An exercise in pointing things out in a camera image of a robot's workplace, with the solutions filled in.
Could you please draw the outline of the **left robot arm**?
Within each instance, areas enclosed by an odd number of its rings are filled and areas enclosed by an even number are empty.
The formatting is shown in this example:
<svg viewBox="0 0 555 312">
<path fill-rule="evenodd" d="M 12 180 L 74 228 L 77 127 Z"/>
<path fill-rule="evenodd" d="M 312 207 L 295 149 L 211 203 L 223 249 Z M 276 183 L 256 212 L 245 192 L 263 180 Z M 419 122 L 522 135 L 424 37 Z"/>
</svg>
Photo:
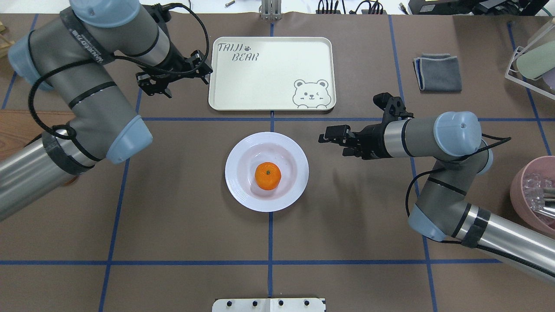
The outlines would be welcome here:
<svg viewBox="0 0 555 312">
<path fill-rule="evenodd" d="M 32 86 L 28 109 L 43 132 L 1 162 L 1 219 L 19 212 L 104 159 L 119 164 L 153 136 L 105 66 L 140 68 L 149 96 L 172 97 L 169 84 L 212 73 L 207 52 L 184 57 L 171 41 L 170 10 L 184 4 L 72 0 L 59 16 L 10 47 L 14 71 Z"/>
</svg>

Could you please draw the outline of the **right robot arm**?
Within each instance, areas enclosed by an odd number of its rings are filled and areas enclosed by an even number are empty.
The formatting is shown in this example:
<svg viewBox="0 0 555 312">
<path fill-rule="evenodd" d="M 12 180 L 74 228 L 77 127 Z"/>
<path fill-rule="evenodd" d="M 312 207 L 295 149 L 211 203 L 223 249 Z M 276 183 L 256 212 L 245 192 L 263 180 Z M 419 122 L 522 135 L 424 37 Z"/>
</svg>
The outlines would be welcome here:
<svg viewBox="0 0 555 312">
<path fill-rule="evenodd" d="M 343 156 L 363 160 L 433 157 L 436 159 L 409 213 L 412 229 L 428 239 L 478 249 L 519 270 L 554 282 L 554 240 L 508 221 L 465 198 L 474 178 L 492 162 L 480 122 L 471 112 L 446 112 L 431 118 L 385 112 L 382 122 L 353 132 L 329 126 L 320 143 L 344 148 Z"/>
</svg>

